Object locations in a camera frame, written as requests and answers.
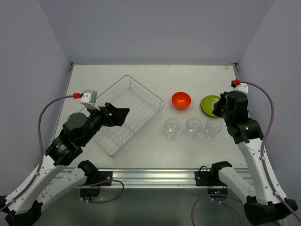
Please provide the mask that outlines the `green plate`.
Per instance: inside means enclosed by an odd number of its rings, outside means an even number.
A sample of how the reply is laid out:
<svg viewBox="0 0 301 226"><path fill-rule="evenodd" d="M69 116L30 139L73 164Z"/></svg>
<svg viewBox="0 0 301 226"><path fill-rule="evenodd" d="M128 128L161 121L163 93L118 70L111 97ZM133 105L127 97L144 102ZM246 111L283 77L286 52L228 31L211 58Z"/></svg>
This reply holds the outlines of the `green plate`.
<svg viewBox="0 0 301 226"><path fill-rule="evenodd" d="M214 109L214 104L218 102L219 99L220 96L216 96L216 95L208 95L204 97L200 102L200 107L203 113L212 118L217 118L217 116L213 114L213 109Z"/></svg>

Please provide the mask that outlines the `clear glass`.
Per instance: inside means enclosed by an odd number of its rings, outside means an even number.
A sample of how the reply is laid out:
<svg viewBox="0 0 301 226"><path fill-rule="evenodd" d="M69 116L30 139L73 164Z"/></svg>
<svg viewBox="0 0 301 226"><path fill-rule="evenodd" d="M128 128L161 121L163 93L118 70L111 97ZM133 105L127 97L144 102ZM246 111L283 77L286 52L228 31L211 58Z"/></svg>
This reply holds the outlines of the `clear glass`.
<svg viewBox="0 0 301 226"><path fill-rule="evenodd" d="M203 124L199 119L191 118L186 122L186 136L189 138L198 137L203 128Z"/></svg>
<svg viewBox="0 0 301 226"><path fill-rule="evenodd" d="M211 104L211 106L212 106L212 111L214 110L214 105L215 105L218 101L219 101L219 99L217 99L217 98L214 98L214 99L213 99L212 104Z"/></svg>
<svg viewBox="0 0 301 226"><path fill-rule="evenodd" d="M222 130L222 123L219 120L207 120L203 135L206 138L216 137Z"/></svg>
<svg viewBox="0 0 301 226"><path fill-rule="evenodd" d="M177 119L170 118L165 121L164 129L166 137L169 139L173 139L178 135L181 129L181 124Z"/></svg>

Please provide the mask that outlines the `clear glass front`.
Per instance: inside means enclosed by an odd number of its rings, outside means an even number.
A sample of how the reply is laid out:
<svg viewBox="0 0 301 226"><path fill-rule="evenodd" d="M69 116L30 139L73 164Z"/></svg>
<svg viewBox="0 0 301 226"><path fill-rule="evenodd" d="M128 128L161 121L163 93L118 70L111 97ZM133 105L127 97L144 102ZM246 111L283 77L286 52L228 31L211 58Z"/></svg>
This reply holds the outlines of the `clear glass front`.
<svg viewBox="0 0 301 226"><path fill-rule="evenodd" d="M203 124L199 119L191 118L186 122L186 136L189 138L198 137L203 128Z"/></svg>

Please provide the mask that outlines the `orange bowl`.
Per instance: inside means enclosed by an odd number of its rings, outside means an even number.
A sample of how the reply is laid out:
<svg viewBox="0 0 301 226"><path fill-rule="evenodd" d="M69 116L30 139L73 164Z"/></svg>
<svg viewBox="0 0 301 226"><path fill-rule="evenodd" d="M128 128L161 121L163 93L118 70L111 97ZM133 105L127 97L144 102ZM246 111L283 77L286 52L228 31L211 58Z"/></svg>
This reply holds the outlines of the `orange bowl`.
<svg viewBox="0 0 301 226"><path fill-rule="evenodd" d="M185 110L191 105L191 97L185 92L176 92L171 97L173 106L179 110Z"/></svg>

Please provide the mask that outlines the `clear glass back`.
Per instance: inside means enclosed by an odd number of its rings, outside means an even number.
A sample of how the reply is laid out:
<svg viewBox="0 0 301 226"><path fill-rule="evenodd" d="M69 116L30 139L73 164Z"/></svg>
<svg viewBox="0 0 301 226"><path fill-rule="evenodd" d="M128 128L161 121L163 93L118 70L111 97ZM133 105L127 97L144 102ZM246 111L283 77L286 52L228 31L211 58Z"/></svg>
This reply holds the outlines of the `clear glass back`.
<svg viewBox="0 0 301 226"><path fill-rule="evenodd" d="M215 105L218 101L219 101L219 99L217 99L217 98L214 98L214 99L213 99L212 104L211 104L211 106L212 106L212 111L214 110L214 105Z"/></svg>

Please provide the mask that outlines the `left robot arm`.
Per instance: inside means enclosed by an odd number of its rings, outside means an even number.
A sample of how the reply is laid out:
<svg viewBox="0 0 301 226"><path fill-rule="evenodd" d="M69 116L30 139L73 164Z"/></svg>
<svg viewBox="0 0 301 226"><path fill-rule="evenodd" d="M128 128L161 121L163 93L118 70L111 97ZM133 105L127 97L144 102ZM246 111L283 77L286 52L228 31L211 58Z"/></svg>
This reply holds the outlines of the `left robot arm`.
<svg viewBox="0 0 301 226"><path fill-rule="evenodd" d="M90 108L88 112L89 116L71 114L29 177L11 194L0 198L0 210L6 213L8 225L32 226L42 211L57 198L77 186L97 183L98 169L89 160L80 162L61 181L51 183L83 152L83 147L101 127L122 126L130 110L105 103L104 106Z"/></svg>

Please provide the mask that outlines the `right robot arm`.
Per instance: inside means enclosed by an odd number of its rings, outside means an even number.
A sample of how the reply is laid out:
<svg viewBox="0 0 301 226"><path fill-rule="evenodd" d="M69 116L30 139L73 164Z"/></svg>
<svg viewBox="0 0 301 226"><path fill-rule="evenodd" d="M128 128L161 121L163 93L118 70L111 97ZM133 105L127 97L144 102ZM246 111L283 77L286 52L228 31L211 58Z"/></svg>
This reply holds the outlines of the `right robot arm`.
<svg viewBox="0 0 301 226"><path fill-rule="evenodd" d="M272 171L263 146L259 123L248 116L248 99L240 91L224 92L214 104L214 115L224 119L227 131L239 147L253 179L253 185L237 174L227 161L214 163L211 175L229 186L244 206L253 226L286 218L298 209L295 200L287 198Z"/></svg>

